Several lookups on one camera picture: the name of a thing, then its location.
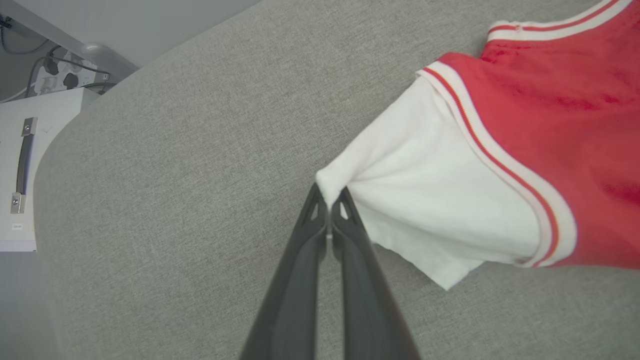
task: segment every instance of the power strip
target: power strip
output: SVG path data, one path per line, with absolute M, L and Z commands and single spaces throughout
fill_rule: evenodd
M 97 66 L 95 66 L 92 62 L 84 60 L 69 51 L 67 51 L 63 59 L 73 61 L 74 63 L 80 63 L 92 69 L 97 69 Z M 52 92 L 68 90 L 69 87 L 65 85 L 65 78 L 67 76 L 69 77 L 67 83 L 75 84 L 75 80 L 77 80 L 77 84 L 72 88 L 79 88 L 84 85 L 93 83 L 104 83 L 109 80 L 109 74 L 100 74 L 98 72 L 83 69 L 77 65 L 59 61 L 57 75 L 51 75 L 45 70 L 43 66 L 40 66 L 38 68 L 38 75 L 35 82 L 35 92 L 38 95 L 44 95 L 50 94 Z

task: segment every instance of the gray floor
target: gray floor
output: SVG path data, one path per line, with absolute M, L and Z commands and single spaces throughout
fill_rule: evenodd
M 28 51 L 38 47 L 45 40 L 38 33 L 17 24 L 15 20 L 13 23 L 12 29 L 4 30 L 4 42 L 9 50 Z M 0 48 L 0 101 L 15 95 L 27 86 L 33 63 L 39 57 L 45 56 L 55 45 L 49 41 L 39 51 L 27 55 L 10 55 Z
M 0 359 L 60 358 L 49 299 L 36 253 L 0 252 Z

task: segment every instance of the red jersey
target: red jersey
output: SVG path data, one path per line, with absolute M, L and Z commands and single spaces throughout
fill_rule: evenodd
M 640 1 L 498 22 L 480 59 L 448 53 L 419 74 L 534 209 L 540 247 L 522 266 L 640 267 Z

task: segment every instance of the gray upholstered couch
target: gray upholstered couch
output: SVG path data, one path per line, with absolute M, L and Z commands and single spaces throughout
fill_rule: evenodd
M 495 20 L 589 1 L 264 0 L 144 67 L 59 135 L 36 237 L 67 359 L 235 359 L 314 172 Z M 640 357 L 640 273 L 487 264 L 443 291 L 380 261 L 425 359 Z M 342 357 L 327 257 L 318 359 Z

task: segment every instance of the cable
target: cable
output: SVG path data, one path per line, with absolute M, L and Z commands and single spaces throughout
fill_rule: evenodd
M 62 46 L 60 46 L 60 45 L 56 45 L 56 46 L 52 47 L 52 48 L 51 48 L 51 50 L 49 50 L 49 52 L 47 53 L 47 56 L 53 56 L 53 52 L 54 52 L 55 50 L 58 50 L 58 49 L 59 49 L 59 48 L 61 48 L 61 47 L 62 47 Z
M 34 86 L 36 86 L 36 83 L 31 84 L 31 86 L 29 86 L 29 89 L 33 88 Z M 20 92 L 15 94 L 14 96 L 7 97 L 5 100 L 0 100 L 0 104 L 4 104 L 5 102 L 9 102 L 9 101 L 15 99 L 16 97 L 22 95 L 22 93 L 25 92 L 25 91 L 27 91 L 27 88 L 24 88 L 24 89 L 20 90 Z
M 6 53 L 9 55 L 27 55 L 27 54 L 35 53 L 36 51 L 40 50 L 49 41 L 49 39 L 44 40 L 44 42 L 40 44 L 40 46 L 30 51 L 25 51 L 25 52 L 11 51 L 6 48 L 6 44 L 4 43 L 4 28 L 10 28 L 10 26 L 6 26 L 8 25 L 8 23 L 4 21 L 2 15 L 0 15 L 0 22 L 2 22 L 2 25 L 0 26 L 0 42 L 2 42 L 2 48 L 4 49 L 4 51 L 6 51 Z
M 108 72 L 106 72 L 106 71 L 92 69 L 92 68 L 90 68 L 90 67 L 86 67 L 86 66 L 84 66 L 84 65 L 82 65 L 82 64 L 74 63 L 73 61 L 69 61 L 69 60 L 66 60 L 66 59 L 63 59 L 63 58 L 57 58 L 57 57 L 55 57 L 55 56 L 43 56 L 43 57 L 41 57 L 41 58 L 38 58 L 38 59 L 33 63 L 33 66 L 31 67 L 31 72 L 29 73 L 29 81 L 27 81 L 27 84 L 31 84 L 31 79 L 33 79 L 33 73 L 34 73 L 34 71 L 36 70 L 36 65 L 38 65 L 38 63 L 40 62 L 40 60 L 43 60 L 43 59 L 54 59 L 54 60 L 58 60 L 58 61 L 64 61 L 65 63 L 69 63 L 69 64 L 77 65 L 77 66 L 80 66 L 81 68 L 84 68 L 84 69 L 87 69 L 87 70 L 91 70 L 91 71 L 93 71 L 93 72 L 99 72 L 99 73 L 101 73 L 101 74 L 109 74 L 109 73 L 108 73 Z M 27 91 L 26 93 L 24 93 L 24 98 L 26 99 L 26 98 L 28 98 L 28 97 L 29 97 L 29 92 Z
M 116 86 L 116 85 L 117 85 L 116 83 L 93 83 L 93 84 L 83 85 L 83 86 L 80 86 L 80 87 L 81 88 L 93 88 L 93 87 L 96 87 L 96 86 Z

